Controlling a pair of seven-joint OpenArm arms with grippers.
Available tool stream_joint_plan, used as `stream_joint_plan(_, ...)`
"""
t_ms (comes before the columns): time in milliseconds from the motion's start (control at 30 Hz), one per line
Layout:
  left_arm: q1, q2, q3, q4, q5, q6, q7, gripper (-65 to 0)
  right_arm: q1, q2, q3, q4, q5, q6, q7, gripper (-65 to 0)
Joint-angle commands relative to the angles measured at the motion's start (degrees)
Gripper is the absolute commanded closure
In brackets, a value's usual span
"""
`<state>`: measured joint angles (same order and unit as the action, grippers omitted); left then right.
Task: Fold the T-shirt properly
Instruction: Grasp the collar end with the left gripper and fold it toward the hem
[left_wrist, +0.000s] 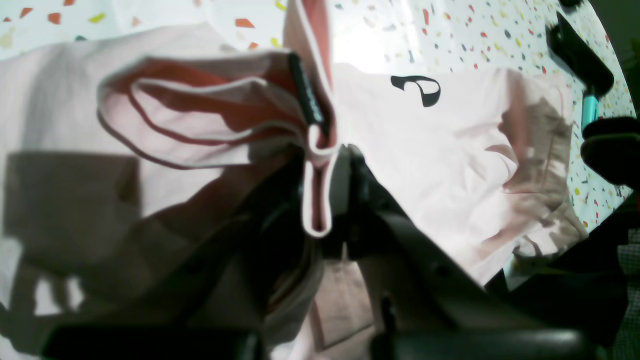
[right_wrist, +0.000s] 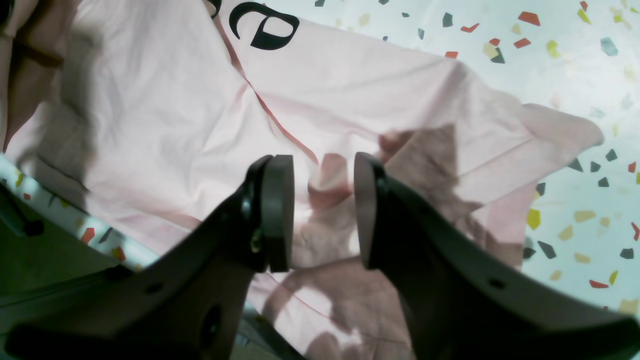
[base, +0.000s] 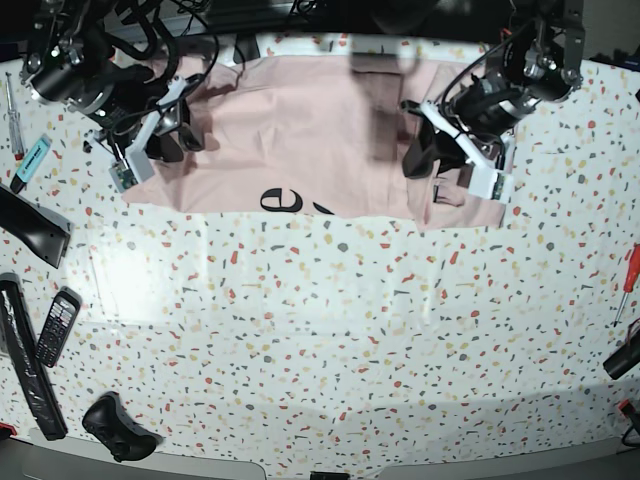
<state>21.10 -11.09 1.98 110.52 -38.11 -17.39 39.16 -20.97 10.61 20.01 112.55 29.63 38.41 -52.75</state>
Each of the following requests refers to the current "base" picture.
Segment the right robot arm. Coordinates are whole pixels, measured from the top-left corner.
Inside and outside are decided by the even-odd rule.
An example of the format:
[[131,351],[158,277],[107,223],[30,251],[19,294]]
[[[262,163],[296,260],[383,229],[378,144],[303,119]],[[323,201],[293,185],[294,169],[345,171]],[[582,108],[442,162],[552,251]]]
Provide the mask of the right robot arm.
[[37,1],[21,78],[35,99],[61,102],[98,126],[116,173],[142,181],[152,161],[204,148],[187,99],[206,75],[178,73],[184,41],[158,1]]

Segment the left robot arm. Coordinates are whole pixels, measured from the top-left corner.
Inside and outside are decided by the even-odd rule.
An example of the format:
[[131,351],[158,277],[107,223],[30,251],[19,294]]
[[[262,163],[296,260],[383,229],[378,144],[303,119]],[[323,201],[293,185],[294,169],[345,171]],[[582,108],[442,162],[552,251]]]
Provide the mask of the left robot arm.
[[[471,156],[470,141],[490,169],[507,160],[507,133],[541,102],[563,102],[582,83],[583,4],[536,1],[517,16],[502,41],[458,73],[435,101],[404,100],[402,111],[421,119],[402,160],[409,179],[458,169]],[[435,117],[425,111],[431,106]]]

